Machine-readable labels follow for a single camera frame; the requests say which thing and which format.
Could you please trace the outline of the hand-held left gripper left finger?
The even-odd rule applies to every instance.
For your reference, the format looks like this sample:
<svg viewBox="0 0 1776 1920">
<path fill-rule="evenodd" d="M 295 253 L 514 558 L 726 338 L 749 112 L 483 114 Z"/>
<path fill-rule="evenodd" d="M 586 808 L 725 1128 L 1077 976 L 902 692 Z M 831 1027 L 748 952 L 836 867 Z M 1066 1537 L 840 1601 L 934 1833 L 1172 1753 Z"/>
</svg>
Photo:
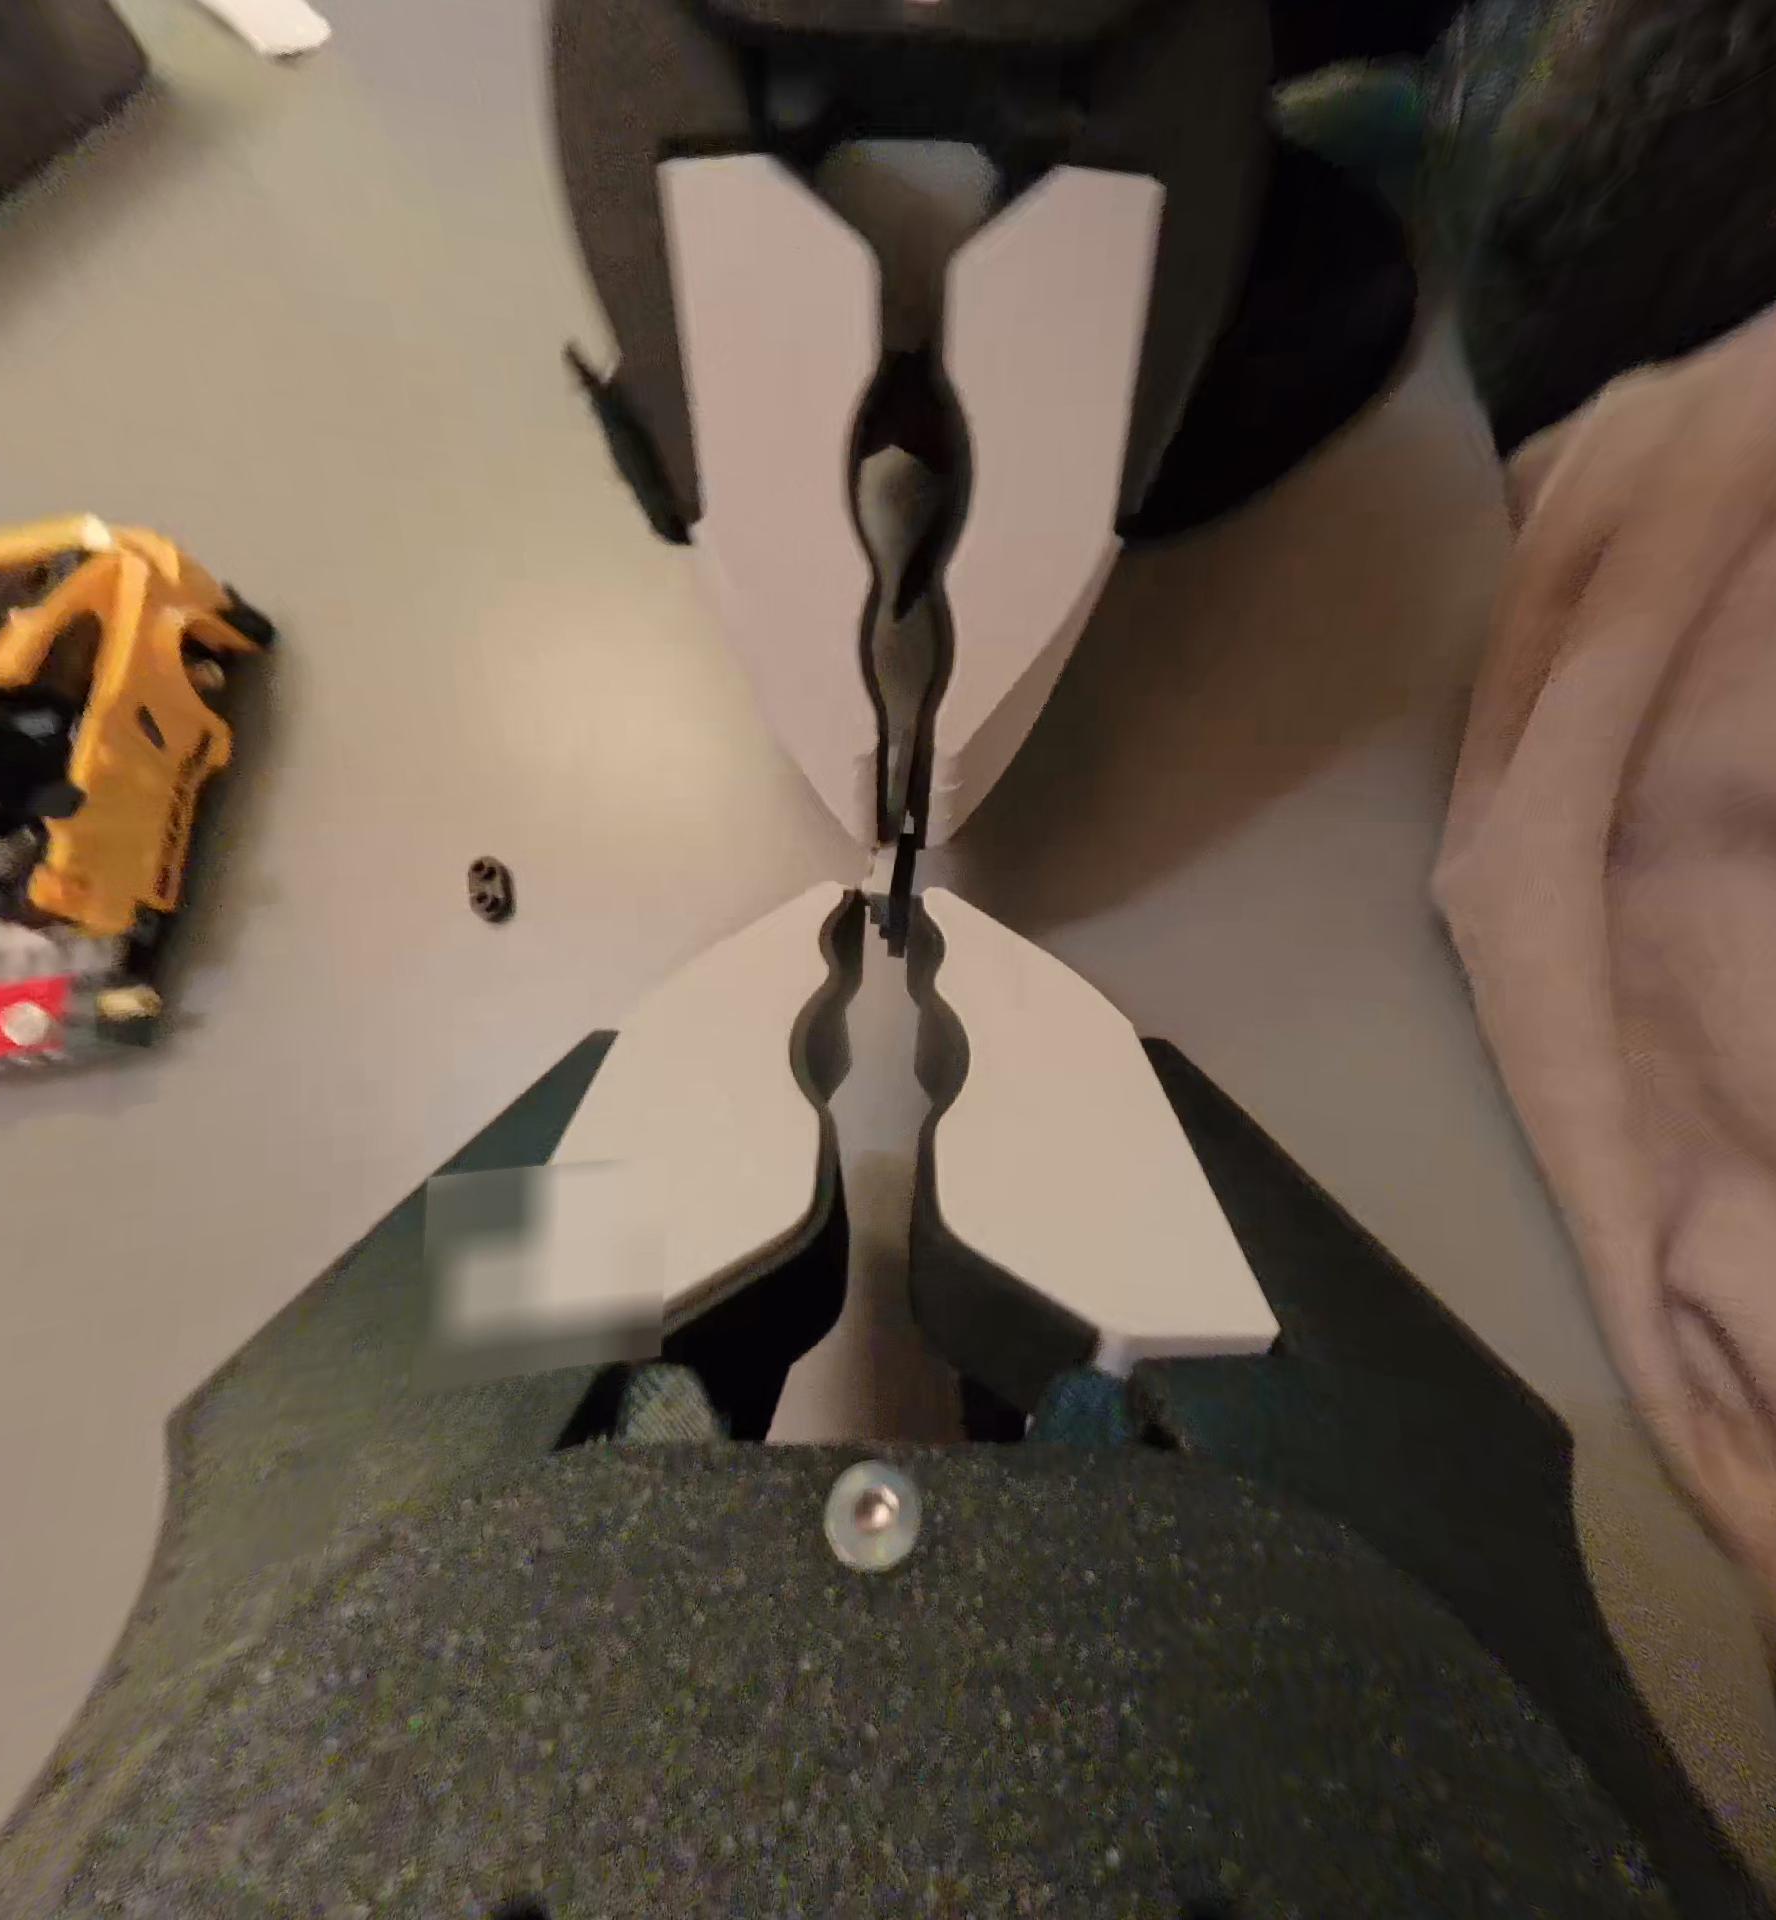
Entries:
<svg viewBox="0 0 1776 1920">
<path fill-rule="evenodd" d="M 568 1245 L 622 1256 L 660 1332 L 836 1227 L 850 997 L 853 894 L 810 886 L 660 979 L 612 1038 L 549 1174 Z"/>
</svg>

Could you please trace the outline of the torn white paper bag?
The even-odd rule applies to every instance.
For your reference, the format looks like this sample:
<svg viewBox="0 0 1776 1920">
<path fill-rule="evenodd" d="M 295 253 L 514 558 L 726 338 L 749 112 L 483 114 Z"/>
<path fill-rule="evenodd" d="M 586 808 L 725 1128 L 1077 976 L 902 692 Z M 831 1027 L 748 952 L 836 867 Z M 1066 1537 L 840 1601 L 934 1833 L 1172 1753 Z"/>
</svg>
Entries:
<svg viewBox="0 0 1776 1920">
<path fill-rule="evenodd" d="M 333 41 L 333 22 L 315 3 L 204 0 L 199 5 L 266 61 L 310 58 Z"/>
</svg>

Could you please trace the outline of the dark lego set box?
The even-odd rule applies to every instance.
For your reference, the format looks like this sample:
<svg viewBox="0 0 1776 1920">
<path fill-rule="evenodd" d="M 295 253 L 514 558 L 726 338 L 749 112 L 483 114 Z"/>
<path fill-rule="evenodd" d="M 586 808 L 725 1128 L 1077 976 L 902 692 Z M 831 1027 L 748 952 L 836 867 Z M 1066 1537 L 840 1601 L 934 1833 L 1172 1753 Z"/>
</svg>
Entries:
<svg viewBox="0 0 1776 1920">
<path fill-rule="evenodd" d="M 114 3 L 0 3 L 0 201 L 125 110 L 148 74 Z"/>
</svg>

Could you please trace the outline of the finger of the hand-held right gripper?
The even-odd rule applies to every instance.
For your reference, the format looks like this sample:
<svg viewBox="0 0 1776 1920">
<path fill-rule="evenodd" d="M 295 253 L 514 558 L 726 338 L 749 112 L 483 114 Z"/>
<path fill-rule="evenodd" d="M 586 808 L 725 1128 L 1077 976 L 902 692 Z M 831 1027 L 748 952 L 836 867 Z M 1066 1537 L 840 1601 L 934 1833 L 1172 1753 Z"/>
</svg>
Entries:
<svg viewBox="0 0 1776 1920">
<path fill-rule="evenodd" d="M 1043 711 L 1118 554 L 1118 485 L 1166 191 L 1056 168 L 967 233 L 934 348 L 960 514 L 931 630 L 922 839 L 958 837 Z"/>
<path fill-rule="evenodd" d="M 670 158 L 658 194 L 700 488 L 689 543 L 771 731 L 873 845 L 878 573 L 853 442 L 882 361 L 880 259 L 774 156 Z"/>
</svg>

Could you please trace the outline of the long grey lego plate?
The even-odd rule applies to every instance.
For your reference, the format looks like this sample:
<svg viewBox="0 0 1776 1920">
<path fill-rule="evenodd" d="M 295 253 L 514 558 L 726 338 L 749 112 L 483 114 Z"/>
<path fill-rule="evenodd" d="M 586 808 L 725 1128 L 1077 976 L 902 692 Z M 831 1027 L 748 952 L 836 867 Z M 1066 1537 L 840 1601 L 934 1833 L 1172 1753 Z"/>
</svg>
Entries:
<svg viewBox="0 0 1776 1920">
<path fill-rule="evenodd" d="M 889 958 L 902 961 L 909 955 L 909 929 L 915 923 L 915 900 L 919 878 L 922 857 L 922 821 L 919 814 L 906 808 L 896 829 L 878 845 L 869 876 L 862 883 L 862 897 L 869 901 L 872 923 L 886 943 Z"/>
</svg>

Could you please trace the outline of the taupe sweatshirt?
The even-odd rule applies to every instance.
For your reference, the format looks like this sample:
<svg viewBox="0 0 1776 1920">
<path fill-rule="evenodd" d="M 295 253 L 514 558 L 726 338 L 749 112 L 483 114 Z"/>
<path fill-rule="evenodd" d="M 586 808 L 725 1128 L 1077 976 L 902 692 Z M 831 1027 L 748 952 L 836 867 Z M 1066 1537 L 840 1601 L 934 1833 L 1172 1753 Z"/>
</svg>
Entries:
<svg viewBox="0 0 1776 1920">
<path fill-rule="evenodd" d="M 1776 303 L 1508 488 L 1435 901 L 1619 1379 L 1776 1644 Z"/>
</svg>

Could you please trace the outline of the yellow lego car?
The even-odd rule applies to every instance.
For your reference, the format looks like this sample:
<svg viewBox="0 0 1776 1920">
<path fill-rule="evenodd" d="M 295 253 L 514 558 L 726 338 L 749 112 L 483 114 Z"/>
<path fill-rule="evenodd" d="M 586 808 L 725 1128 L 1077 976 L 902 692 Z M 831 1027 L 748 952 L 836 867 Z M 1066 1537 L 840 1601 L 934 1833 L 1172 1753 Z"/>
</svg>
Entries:
<svg viewBox="0 0 1776 1920">
<path fill-rule="evenodd" d="M 232 668 L 274 641 L 163 532 L 0 527 L 0 1076 L 155 1041 Z"/>
</svg>

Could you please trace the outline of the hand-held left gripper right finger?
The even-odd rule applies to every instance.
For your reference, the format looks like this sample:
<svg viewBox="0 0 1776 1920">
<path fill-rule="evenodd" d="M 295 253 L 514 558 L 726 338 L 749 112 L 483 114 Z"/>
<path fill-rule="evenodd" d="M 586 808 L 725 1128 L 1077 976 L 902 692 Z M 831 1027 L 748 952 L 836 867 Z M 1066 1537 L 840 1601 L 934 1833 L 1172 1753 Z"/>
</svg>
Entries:
<svg viewBox="0 0 1776 1920">
<path fill-rule="evenodd" d="M 909 920 L 909 1298 L 958 1373 L 1265 1356 L 1281 1322 L 1133 1023 L 950 887 Z"/>
</svg>

